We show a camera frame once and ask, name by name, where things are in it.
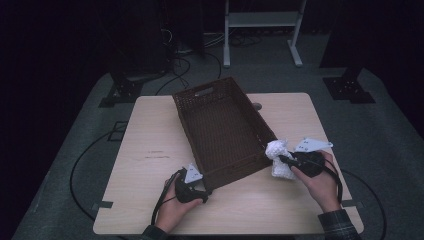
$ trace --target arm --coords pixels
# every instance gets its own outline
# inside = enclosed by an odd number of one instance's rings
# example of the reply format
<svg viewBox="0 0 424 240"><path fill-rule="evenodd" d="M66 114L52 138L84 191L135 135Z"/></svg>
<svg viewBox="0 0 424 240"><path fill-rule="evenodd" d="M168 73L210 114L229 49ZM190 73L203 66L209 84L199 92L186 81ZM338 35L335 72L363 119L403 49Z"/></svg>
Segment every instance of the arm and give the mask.
<svg viewBox="0 0 424 240"><path fill-rule="evenodd" d="M321 151L324 158L333 163L333 156ZM360 239L358 232L350 221L346 211L341 208L337 200L337 185L334 179L326 172L310 178L296 167L292 167L293 173L305 184L312 198L321 207L323 214L318 218L325 232L326 239Z"/></svg>
<svg viewBox="0 0 424 240"><path fill-rule="evenodd" d="M175 197L175 179L166 193L164 203L159 208L159 214L154 226L149 225L143 232L143 240L163 240L178 225L184 215L191 209L202 204L202 199L181 203Z"/></svg>

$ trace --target floor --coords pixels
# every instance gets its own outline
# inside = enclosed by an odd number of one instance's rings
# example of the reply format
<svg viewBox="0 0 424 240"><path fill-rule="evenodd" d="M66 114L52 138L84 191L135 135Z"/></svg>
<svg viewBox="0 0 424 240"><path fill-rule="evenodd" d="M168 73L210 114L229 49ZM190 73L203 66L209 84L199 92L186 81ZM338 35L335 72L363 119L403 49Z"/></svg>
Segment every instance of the floor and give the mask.
<svg viewBox="0 0 424 240"><path fill-rule="evenodd" d="M207 49L212 55L175 60L175 78L144 84L141 95L169 95L187 87L232 76L246 93L306 92L310 95L333 152L345 171L347 185L365 225L363 239L379 239L384 224L378 201L385 212L385 239L421 239L424 209L424 142L392 101L384 84L366 69L358 81L375 99L374 104L351 104L331 98L324 77L340 76L344 69L320 69L319 63L328 35L301 35L298 40L303 67L293 64L286 40L290 35L262 36L245 48L231 48L231 67L222 68L222 48ZM88 96L77 120L60 149L45 181L18 227L19 239L119 239L93 233L96 204L103 196L120 142L108 141L107 133L118 121L128 121L133 103L99 108L113 82L109 74L101 77ZM84 214L71 195L75 197ZM137 236L125 236L137 239ZM296 239L323 239L322 236L295 236ZM263 236L256 239L284 239Z"/></svg>

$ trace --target brown wicker basket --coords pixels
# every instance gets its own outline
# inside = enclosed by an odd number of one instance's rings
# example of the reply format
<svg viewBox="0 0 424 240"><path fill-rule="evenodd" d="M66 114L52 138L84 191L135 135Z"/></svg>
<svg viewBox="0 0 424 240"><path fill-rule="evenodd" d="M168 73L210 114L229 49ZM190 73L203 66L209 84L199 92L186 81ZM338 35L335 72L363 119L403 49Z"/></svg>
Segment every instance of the brown wicker basket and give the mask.
<svg viewBox="0 0 424 240"><path fill-rule="evenodd" d="M207 191L271 165L265 148L276 137L233 78L173 98Z"/></svg>

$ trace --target table leg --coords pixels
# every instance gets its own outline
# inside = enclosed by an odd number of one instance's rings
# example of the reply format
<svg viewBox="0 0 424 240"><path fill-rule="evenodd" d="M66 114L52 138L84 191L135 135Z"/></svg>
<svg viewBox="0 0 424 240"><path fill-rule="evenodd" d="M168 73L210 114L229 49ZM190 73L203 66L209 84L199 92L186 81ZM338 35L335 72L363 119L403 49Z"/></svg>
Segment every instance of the table leg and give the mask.
<svg viewBox="0 0 424 240"><path fill-rule="evenodd" d="M299 53L297 52L296 42L297 42L297 37L299 36L300 25L302 24L302 20L303 20L303 13L305 12L306 1L307 0L303 0L300 5L299 13L297 14L297 19L296 19L296 25L294 27L293 39L287 41L296 67L303 66L302 60L300 59Z"/></svg>
<svg viewBox="0 0 424 240"><path fill-rule="evenodd" d="M229 0L225 1L225 26L224 26L224 67L230 67L230 46L229 39L229 14L230 6Z"/></svg>

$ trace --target table top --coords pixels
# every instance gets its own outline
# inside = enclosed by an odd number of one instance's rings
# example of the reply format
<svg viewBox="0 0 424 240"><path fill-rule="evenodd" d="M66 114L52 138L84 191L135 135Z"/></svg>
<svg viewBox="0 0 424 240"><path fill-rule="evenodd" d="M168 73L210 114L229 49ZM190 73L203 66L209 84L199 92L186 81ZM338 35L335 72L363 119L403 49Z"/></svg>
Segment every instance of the table top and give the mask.
<svg viewBox="0 0 424 240"><path fill-rule="evenodd" d="M278 139L288 140L289 149L304 137L328 141L306 93L247 96L262 105L259 113ZM195 159L172 96L138 98L103 197L103 202L113 204L99 209L94 232L141 234L150 224L165 180L189 163ZM352 199L342 175L341 180L343 200ZM362 232L356 207L345 209ZM267 167L214 190L208 202L190 211L172 234L317 234L323 233L320 213L300 181L272 177Z"/></svg>

